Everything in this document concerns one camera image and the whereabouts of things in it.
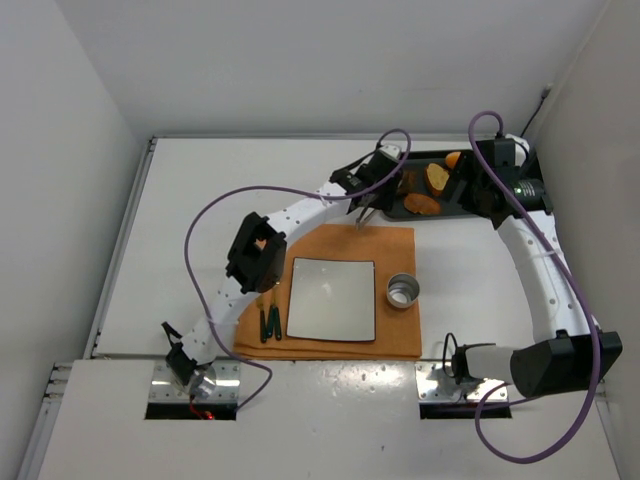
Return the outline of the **stainless steel tongs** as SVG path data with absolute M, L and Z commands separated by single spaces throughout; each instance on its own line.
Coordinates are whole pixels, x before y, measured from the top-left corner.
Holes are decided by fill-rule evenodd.
M 377 214 L 377 210 L 371 207 L 363 208 L 360 212 L 359 216 L 355 221 L 355 228 L 357 230 L 362 230 L 365 226 L 374 218 Z

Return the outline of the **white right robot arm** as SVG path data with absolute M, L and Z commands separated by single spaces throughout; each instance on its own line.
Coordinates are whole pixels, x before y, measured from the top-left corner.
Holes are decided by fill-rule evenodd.
M 458 383 L 503 380 L 526 398 L 592 389 L 622 352 L 615 332 L 603 332 L 585 312 L 557 244 L 555 218 L 544 184 L 516 163 L 526 147 L 502 135 L 439 163 L 446 181 L 425 182 L 426 215 L 441 202 L 491 220 L 522 282 L 534 344 L 520 350 L 494 344 L 462 345 L 449 374 Z

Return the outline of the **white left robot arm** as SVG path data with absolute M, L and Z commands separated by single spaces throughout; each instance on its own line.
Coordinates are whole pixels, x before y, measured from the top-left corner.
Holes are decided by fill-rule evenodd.
M 313 192 L 281 187 L 302 200 L 276 212 L 251 212 L 243 219 L 227 254 L 224 279 L 212 302 L 205 298 L 190 261 L 190 241 L 199 220 L 223 200 L 262 186 L 232 190 L 206 205 L 188 227 L 183 255 L 187 274 L 204 309 L 204 318 L 171 344 L 166 363 L 174 377 L 188 386 L 197 370 L 224 354 L 237 355 L 227 343 L 235 335 L 240 315 L 259 295 L 281 280 L 287 249 L 328 221 L 358 208 L 384 209 L 402 177 L 408 150 L 396 145 L 378 145 L 357 161 L 335 170 L 329 180 Z

